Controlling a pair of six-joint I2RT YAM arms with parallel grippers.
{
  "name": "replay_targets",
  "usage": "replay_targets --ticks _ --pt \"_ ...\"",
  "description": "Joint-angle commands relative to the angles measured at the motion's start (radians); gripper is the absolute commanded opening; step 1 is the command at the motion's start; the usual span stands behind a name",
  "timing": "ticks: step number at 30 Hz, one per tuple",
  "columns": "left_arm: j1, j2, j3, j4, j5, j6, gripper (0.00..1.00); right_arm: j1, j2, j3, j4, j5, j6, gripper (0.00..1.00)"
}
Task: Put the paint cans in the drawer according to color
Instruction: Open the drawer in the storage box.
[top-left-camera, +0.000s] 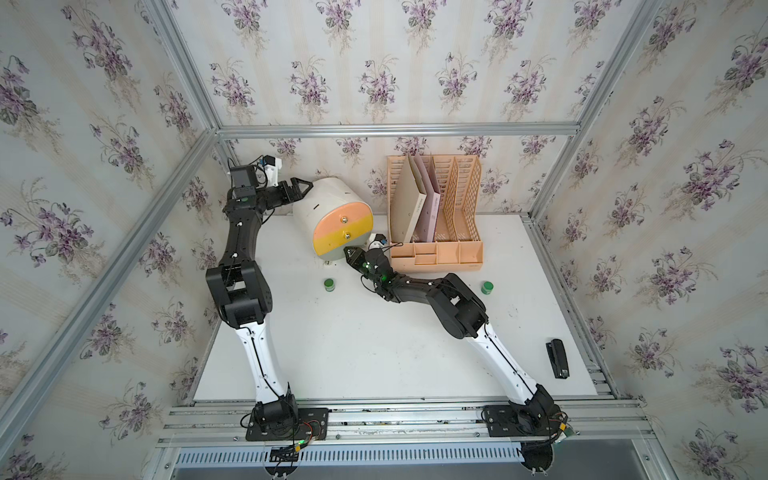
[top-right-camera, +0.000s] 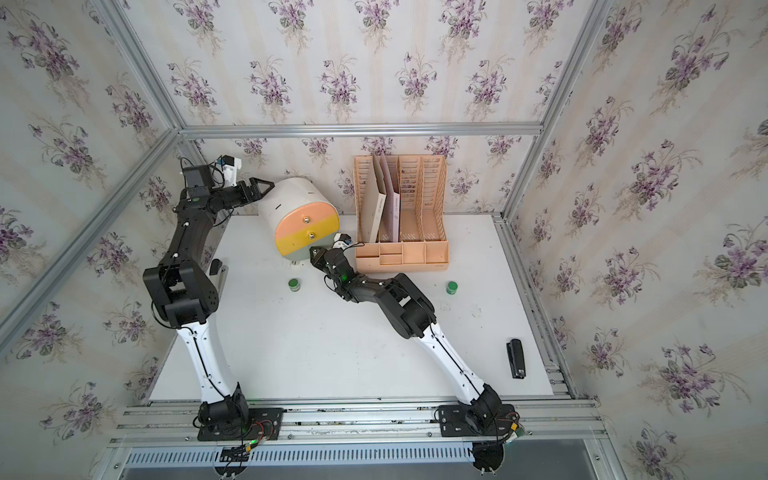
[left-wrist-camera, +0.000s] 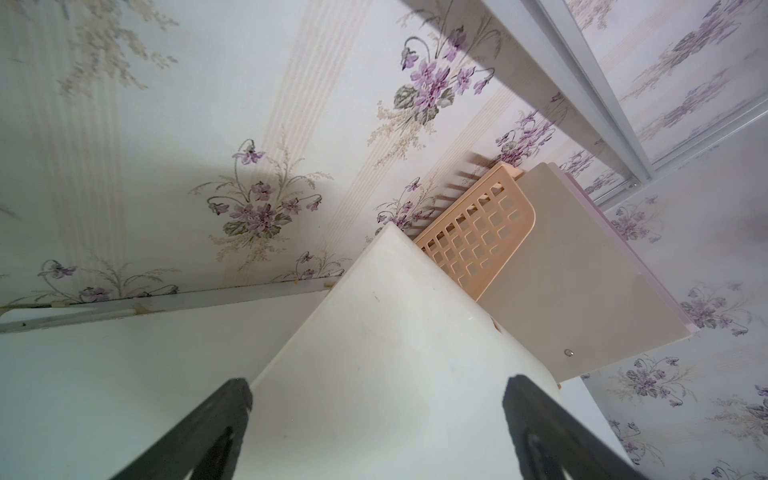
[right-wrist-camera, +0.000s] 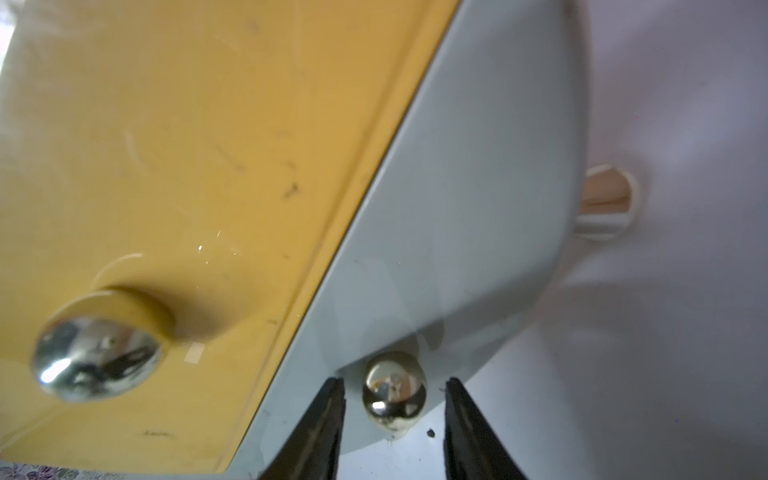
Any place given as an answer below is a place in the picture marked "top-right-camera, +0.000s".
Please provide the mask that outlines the yellow drawer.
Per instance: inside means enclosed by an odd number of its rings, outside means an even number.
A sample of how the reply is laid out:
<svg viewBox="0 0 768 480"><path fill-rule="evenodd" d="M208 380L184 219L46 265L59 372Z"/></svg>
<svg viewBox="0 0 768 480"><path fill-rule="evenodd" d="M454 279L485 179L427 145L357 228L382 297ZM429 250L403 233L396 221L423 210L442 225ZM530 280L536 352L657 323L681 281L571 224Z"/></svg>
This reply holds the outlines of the yellow drawer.
<svg viewBox="0 0 768 480"><path fill-rule="evenodd" d="M303 217L287 219L275 231L275 244L283 256L289 256L320 240L333 237L339 227L337 215L310 219L308 223L304 222Z"/></svg>

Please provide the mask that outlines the round white drawer cabinet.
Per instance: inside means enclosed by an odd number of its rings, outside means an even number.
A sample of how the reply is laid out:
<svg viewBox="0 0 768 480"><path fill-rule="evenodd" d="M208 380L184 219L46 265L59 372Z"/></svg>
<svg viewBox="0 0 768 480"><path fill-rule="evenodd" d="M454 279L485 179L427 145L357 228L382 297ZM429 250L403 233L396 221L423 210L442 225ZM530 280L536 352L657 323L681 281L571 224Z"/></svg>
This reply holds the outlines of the round white drawer cabinet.
<svg viewBox="0 0 768 480"><path fill-rule="evenodd" d="M336 207L305 178L277 182L257 207L279 254L290 261L308 260L312 247L331 246L340 229Z"/></svg>

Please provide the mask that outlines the pink top drawer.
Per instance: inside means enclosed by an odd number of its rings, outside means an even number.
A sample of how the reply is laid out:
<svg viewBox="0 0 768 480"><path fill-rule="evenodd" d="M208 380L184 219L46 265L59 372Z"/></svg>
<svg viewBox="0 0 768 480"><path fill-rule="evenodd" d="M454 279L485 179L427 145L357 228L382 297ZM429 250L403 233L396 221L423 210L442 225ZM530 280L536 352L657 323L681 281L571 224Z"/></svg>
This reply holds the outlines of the pink top drawer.
<svg viewBox="0 0 768 480"><path fill-rule="evenodd" d="M299 232L326 236L339 230L340 220L335 207L327 202L311 202L286 213L275 228L278 238Z"/></svg>

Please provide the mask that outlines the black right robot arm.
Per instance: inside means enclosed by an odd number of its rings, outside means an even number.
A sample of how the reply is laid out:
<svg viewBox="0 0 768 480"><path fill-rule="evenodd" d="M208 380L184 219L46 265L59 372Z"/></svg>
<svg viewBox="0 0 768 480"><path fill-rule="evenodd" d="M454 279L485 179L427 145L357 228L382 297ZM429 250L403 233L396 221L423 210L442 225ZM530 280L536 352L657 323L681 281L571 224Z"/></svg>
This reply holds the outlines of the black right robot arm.
<svg viewBox="0 0 768 480"><path fill-rule="evenodd" d="M340 298L377 305L398 335L422 345L440 365L457 400L465 406L468 424L480 431L493 423L502 406L499 395L474 373L452 346L437 321L434 305L408 275L371 278L354 270L345 250L339 247L313 247L310 261L323 272L330 288Z"/></svg>

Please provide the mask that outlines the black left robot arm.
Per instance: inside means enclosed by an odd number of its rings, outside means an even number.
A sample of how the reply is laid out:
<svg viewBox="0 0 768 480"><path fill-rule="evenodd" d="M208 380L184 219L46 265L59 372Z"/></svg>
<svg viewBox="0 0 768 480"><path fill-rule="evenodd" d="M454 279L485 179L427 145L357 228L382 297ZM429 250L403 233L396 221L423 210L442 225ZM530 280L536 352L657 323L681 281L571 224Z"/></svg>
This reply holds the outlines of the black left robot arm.
<svg viewBox="0 0 768 480"><path fill-rule="evenodd" d="M173 212L176 228L167 252L158 265L143 273L143 282L159 323L175 330L187 348L201 405L198 421L246 422L249 407L238 382L227 365L215 329L220 297L204 262L210 232L221 226L221 212L227 213L255 203L274 189L268 180L239 180L239 158L223 155L213 163L182 169L185 187Z"/></svg>

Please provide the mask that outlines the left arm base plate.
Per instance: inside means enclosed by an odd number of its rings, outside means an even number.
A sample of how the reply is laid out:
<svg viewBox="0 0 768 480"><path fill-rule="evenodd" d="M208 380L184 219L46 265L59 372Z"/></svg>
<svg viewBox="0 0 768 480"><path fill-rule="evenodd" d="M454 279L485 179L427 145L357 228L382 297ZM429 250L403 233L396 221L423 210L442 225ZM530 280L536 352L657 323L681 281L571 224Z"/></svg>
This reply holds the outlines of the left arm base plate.
<svg viewBox="0 0 768 480"><path fill-rule="evenodd" d="M232 421L213 426L201 426L198 429L197 440L201 442L277 440L284 413L285 410L282 408L250 408L246 420L235 416Z"/></svg>

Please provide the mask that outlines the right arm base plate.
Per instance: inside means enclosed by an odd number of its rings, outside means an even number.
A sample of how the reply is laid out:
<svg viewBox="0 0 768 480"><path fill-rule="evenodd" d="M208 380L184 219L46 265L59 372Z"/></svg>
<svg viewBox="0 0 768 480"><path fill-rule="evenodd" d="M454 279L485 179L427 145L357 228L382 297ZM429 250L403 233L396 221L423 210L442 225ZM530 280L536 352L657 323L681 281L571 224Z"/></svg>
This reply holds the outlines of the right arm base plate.
<svg viewBox="0 0 768 480"><path fill-rule="evenodd" d="M440 435L455 437L504 437L514 424L519 423L519 414L511 404L501 404L494 416L489 413L475 413L470 406L457 403L441 405L435 410Z"/></svg>

